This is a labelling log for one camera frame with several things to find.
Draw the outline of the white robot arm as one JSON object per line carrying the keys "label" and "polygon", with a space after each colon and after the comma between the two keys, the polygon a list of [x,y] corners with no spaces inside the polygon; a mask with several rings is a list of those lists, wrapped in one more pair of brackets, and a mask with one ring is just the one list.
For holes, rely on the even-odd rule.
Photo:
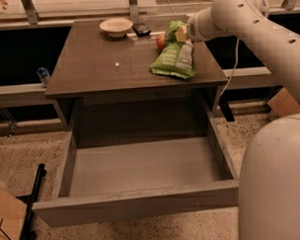
{"label": "white robot arm", "polygon": [[[267,16],[267,0],[213,0],[188,18],[187,37],[238,38],[300,105],[300,35]],[[238,240],[300,240],[300,113],[265,125],[242,161]]]}

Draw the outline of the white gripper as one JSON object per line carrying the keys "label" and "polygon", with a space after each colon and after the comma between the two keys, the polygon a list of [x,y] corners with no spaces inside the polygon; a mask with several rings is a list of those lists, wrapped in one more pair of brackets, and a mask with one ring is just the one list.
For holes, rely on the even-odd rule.
{"label": "white gripper", "polygon": [[219,31],[210,15],[210,7],[199,11],[187,20],[187,26],[182,26],[175,33],[176,41],[200,42],[217,38]]}

